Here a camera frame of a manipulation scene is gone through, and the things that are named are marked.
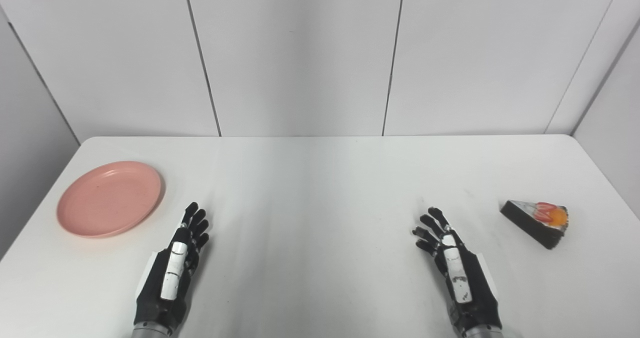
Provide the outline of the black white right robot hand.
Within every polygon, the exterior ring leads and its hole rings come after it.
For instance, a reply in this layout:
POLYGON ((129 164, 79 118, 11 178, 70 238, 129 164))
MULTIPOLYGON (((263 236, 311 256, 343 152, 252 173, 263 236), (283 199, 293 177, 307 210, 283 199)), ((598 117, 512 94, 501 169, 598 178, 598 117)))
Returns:
POLYGON ((477 254, 469 250, 441 209, 431 206, 413 229, 416 247, 432 256, 449 295, 448 315, 460 338, 503 338, 498 300, 477 254))

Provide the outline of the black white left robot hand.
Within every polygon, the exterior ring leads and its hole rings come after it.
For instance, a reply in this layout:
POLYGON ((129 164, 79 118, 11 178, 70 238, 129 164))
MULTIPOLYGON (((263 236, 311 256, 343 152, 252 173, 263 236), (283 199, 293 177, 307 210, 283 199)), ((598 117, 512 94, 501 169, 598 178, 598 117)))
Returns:
POLYGON ((135 300, 133 338, 171 338, 183 324, 189 287, 210 240, 206 215, 192 202, 167 247, 156 254, 135 300))

